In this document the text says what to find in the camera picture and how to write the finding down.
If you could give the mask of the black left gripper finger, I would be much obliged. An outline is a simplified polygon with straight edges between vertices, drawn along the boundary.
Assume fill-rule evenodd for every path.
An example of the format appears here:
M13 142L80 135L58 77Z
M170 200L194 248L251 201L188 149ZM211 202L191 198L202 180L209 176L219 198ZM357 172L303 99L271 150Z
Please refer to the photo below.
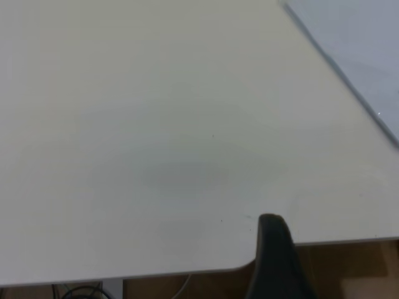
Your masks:
M316 298L285 220L259 216L254 273L246 298Z

